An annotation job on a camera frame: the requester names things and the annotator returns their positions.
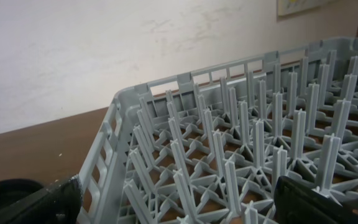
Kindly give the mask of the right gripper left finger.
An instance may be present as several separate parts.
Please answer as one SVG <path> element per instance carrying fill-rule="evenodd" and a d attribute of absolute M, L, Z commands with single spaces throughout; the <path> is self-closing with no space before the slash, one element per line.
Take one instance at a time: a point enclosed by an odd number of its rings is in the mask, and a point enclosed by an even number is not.
<path fill-rule="evenodd" d="M 1 224 L 76 223 L 83 205 L 78 175 L 58 180 L 0 210 Z"/>

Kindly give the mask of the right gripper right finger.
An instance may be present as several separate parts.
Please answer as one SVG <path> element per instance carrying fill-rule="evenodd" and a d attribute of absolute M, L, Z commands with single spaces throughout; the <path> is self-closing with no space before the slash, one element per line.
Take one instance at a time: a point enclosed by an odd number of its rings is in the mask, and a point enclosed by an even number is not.
<path fill-rule="evenodd" d="M 273 200 L 281 224 L 358 224 L 358 214 L 287 176 L 278 178 Z"/>

